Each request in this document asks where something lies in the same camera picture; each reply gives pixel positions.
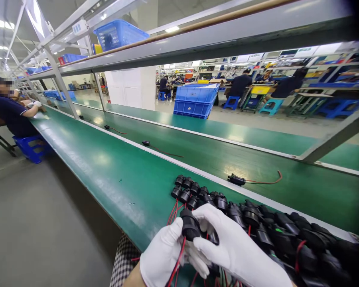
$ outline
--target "ceiling light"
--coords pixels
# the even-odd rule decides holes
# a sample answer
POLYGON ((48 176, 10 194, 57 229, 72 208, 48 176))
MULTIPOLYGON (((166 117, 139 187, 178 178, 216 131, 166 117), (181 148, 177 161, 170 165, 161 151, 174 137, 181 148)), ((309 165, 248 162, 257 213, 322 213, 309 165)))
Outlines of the ceiling light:
POLYGON ((174 26, 174 27, 171 27, 169 29, 166 29, 165 31, 168 32, 168 33, 171 33, 171 32, 177 31, 179 29, 180 28, 178 26, 174 26))

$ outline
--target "white glove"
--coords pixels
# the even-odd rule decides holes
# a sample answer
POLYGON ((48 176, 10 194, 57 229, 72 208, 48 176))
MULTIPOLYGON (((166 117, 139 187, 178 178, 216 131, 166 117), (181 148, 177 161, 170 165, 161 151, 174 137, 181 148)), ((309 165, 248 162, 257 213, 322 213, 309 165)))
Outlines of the white glove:
MULTIPOLYGON (((147 287, 162 287, 169 281, 170 275, 180 255, 183 236, 183 221, 178 217, 169 226, 163 227, 153 238, 148 248, 140 257, 140 272, 147 287)), ((180 263, 190 262, 201 277, 206 278, 209 269, 206 259, 197 256, 199 252, 191 244, 186 247, 180 263)))
POLYGON ((31 108, 33 107, 34 105, 36 105, 37 107, 41 108, 42 107, 42 103, 40 103, 39 101, 34 101, 34 102, 31 102, 27 105, 27 107, 31 108))
POLYGON ((252 287, 292 287, 287 273, 272 261, 233 220, 211 204, 193 211, 201 230, 217 232, 219 245, 197 237, 194 246, 211 262, 252 287))

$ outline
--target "plaid fabric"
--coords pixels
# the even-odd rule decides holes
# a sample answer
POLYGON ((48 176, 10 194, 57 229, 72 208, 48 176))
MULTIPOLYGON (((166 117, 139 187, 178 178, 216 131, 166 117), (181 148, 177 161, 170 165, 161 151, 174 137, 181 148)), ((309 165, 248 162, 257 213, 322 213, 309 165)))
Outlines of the plaid fabric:
POLYGON ((131 259, 140 256, 141 253, 135 248, 133 243, 130 242, 127 236, 123 234, 118 243, 109 287, 122 287, 124 281, 138 263, 138 260, 131 261, 131 259))

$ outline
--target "blue plastic stool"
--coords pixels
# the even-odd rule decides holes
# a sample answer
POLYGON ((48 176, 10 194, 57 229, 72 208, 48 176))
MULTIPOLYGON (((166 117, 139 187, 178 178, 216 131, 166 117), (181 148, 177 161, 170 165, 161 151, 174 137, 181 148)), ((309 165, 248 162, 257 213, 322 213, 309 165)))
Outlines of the blue plastic stool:
POLYGON ((337 116, 350 116, 359 108, 359 99, 337 98, 330 99, 316 112, 326 114, 326 118, 336 118, 337 116), (350 105, 354 105, 351 110, 347 110, 350 105))
POLYGON ((165 92, 158 93, 158 100, 165 100, 165 92))
POLYGON ((27 138, 18 138, 14 136, 12 138, 14 139, 15 143, 20 148, 24 156, 35 164, 41 163, 40 157, 52 150, 51 146, 47 144, 47 142, 43 139, 41 135, 27 138), (45 142, 45 145, 39 145, 36 143, 33 146, 29 145, 30 142, 36 140, 42 140, 43 142, 45 142))
POLYGON ((284 100, 281 99, 270 99, 267 103, 259 110, 259 114, 262 112, 268 112, 269 115, 275 115, 282 105, 284 100))
POLYGON ((223 108, 231 108, 232 110, 235 110, 238 106, 239 99, 240 99, 240 97, 230 96, 227 99, 227 102, 223 105, 223 108))

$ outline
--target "wooden rod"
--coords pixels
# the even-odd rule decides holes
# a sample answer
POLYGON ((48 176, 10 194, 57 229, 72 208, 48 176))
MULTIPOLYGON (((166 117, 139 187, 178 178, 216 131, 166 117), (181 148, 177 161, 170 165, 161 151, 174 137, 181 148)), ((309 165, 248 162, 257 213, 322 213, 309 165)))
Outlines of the wooden rod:
POLYGON ((220 23, 223 23, 223 22, 235 20, 235 19, 238 19, 238 18, 241 18, 241 17, 244 17, 244 16, 248 16, 248 15, 251 15, 251 14, 263 12, 263 11, 273 9, 273 8, 276 8, 276 7, 291 3, 291 2, 296 2, 296 1, 299 1, 299 0, 268 0, 268 1, 263 2, 263 3, 252 5, 250 7, 246 7, 246 8, 231 12, 231 13, 227 13, 225 15, 221 15, 221 16, 209 19, 209 20, 205 20, 205 21, 202 21, 202 22, 199 22, 199 23, 195 23, 195 24, 183 27, 183 28, 181 28, 181 29, 179 29, 177 31, 171 32, 171 33, 165 33, 165 34, 157 35, 157 36, 154 36, 154 37, 151 37, 151 38, 148 38, 148 39, 145 39, 145 40, 133 43, 133 44, 125 45, 125 46, 122 46, 122 47, 119 47, 119 48, 116 48, 116 49, 113 49, 113 50, 109 50, 109 51, 102 52, 102 53, 97 54, 97 55, 90 56, 90 57, 85 58, 85 59, 74 61, 72 63, 62 65, 61 67, 69 66, 71 64, 79 63, 79 62, 82 62, 82 61, 87 61, 89 59, 94 59, 94 58, 101 57, 101 56, 104 56, 104 55, 112 54, 114 52, 119 52, 119 51, 123 51, 123 50, 126 50, 126 49, 141 46, 141 45, 144 45, 144 44, 148 44, 148 43, 156 42, 156 41, 159 41, 159 40, 167 39, 169 37, 173 37, 173 36, 176 36, 176 35, 179 35, 179 34, 191 32, 191 31, 198 30, 198 29, 202 29, 202 28, 205 28, 205 27, 213 26, 213 25, 220 24, 220 23))

